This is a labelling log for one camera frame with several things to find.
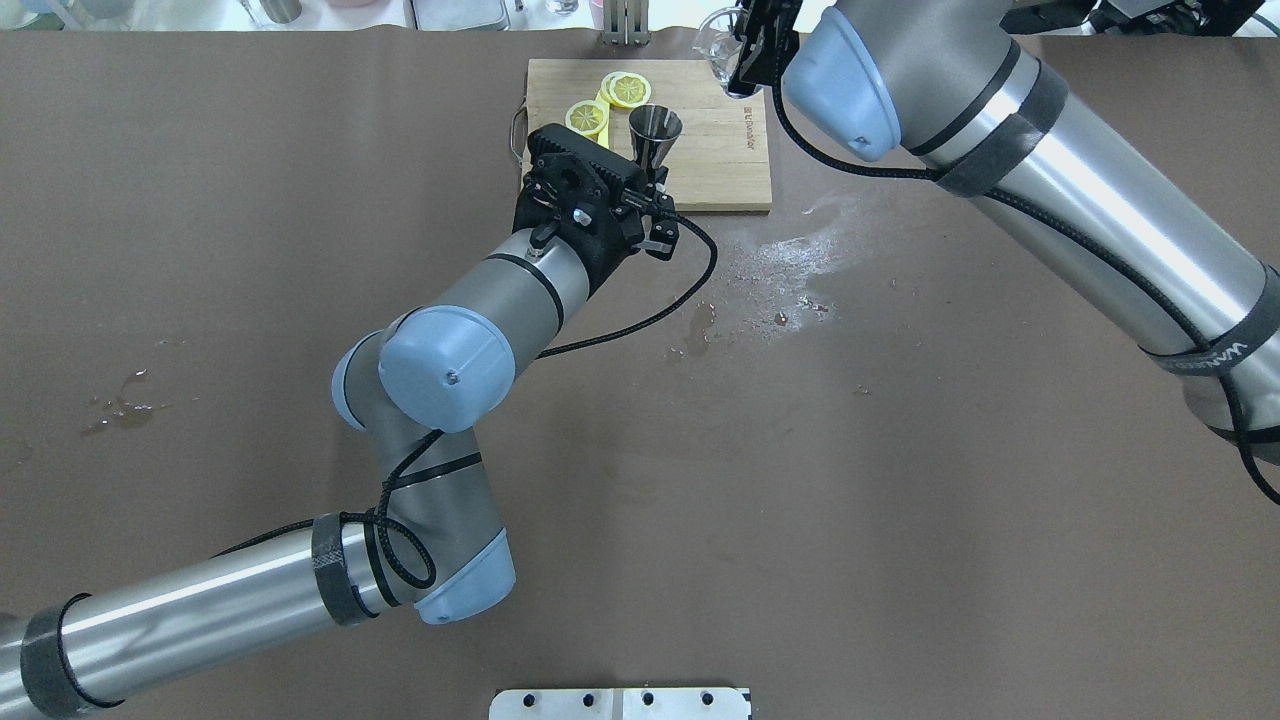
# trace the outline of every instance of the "cutting board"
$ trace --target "cutting board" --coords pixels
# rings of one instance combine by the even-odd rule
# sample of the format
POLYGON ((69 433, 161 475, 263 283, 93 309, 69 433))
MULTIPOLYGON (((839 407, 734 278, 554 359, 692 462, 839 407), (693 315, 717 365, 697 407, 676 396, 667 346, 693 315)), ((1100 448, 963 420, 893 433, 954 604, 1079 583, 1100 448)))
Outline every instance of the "cutting board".
MULTIPOLYGON (((667 192, 685 213, 767 213, 773 206, 769 141, 760 95, 724 95, 703 60, 529 61, 525 104, 529 127, 564 123, 580 100, 594 100, 600 78, 613 70, 640 73, 653 86, 650 102, 680 115, 685 131, 667 155, 667 192)), ((631 158, 628 110, 613 109, 609 149, 631 158)))

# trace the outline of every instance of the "blue joint cap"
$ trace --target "blue joint cap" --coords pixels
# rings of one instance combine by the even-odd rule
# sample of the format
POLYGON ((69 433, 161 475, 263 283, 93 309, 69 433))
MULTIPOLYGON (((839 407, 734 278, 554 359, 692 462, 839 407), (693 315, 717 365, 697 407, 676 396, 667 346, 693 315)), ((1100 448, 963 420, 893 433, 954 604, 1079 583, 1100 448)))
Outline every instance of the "blue joint cap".
POLYGON ((348 425, 360 432, 365 432, 365 425, 356 419, 355 413, 351 411, 351 405, 347 402, 347 368, 351 366, 351 359, 356 355, 356 351, 360 350, 360 346, 365 345, 365 342, 375 334, 378 334, 378 332, 371 332, 360 338, 360 342, 352 345, 351 350, 342 356, 342 360, 338 360, 338 366, 333 369, 333 378, 329 379, 329 397, 333 398, 333 406, 338 410, 338 414, 342 415, 342 419, 347 420, 348 425))
POLYGON ((457 623, 498 605, 515 585, 516 566, 503 528, 470 562, 413 607, 428 625, 457 623))
POLYGON ((849 18, 822 13, 782 77, 785 97, 822 132, 868 163, 902 142, 902 126, 876 60, 849 18))
POLYGON ((378 356, 378 375, 415 423, 460 433, 507 397, 516 355, 484 315, 435 305, 401 322, 378 356))

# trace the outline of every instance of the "yellow lemon wedge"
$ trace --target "yellow lemon wedge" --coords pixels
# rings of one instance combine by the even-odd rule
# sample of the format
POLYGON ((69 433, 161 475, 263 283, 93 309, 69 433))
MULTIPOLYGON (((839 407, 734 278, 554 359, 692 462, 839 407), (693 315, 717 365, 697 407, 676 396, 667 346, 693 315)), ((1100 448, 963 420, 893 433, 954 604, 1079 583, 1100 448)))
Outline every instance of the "yellow lemon wedge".
POLYGON ((609 124, 609 106, 598 100, 575 102, 564 113, 564 124, 586 137, 596 137, 609 124))
POLYGON ((653 95, 653 86, 644 76, 636 73, 609 73, 613 76, 608 81, 609 100, 627 110, 639 108, 649 101, 653 95))

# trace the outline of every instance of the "table surface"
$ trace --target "table surface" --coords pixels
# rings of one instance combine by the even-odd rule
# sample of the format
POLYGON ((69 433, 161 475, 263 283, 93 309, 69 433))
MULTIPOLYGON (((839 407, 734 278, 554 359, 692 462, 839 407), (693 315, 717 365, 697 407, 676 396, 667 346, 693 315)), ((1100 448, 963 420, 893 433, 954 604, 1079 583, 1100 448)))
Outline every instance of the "table surface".
MULTIPOLYGON (((0 36, 18 615, 366 507, 329 373, 507 236, 529 58, 691 40, 33 35, 0 36), (82 436, 142 369, 127 400, 166 407, 82 436)), ((1033 44, 1280 259, 1280 44, 1033 44)), ((705 218, 722 264, 698 301, 536 363, 479 425, 506 602, 388 612, 113 715, 481 719, 500 688, 714 683, 763 720, 1276 716, 1280 516, 1178 382, 969 205, 769 132, 774 210, 705 218)), ((566 336, 662 306, 704 258, 628 261, 566 336)))

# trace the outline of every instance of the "metal jigger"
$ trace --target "metal jigger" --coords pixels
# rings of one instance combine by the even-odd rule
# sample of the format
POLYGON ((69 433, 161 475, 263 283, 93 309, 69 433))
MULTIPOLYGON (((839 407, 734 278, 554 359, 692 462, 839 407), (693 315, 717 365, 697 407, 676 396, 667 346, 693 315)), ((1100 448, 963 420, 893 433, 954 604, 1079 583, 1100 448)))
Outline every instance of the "metal jigger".
POLYGON ((631 147, 635 149, 635 163, 649 178, 662 168, 662 161, 676 143, 685 123, 680 115, 662 105, 641 105, 631 110, 627 120, 631 126, 631 147))

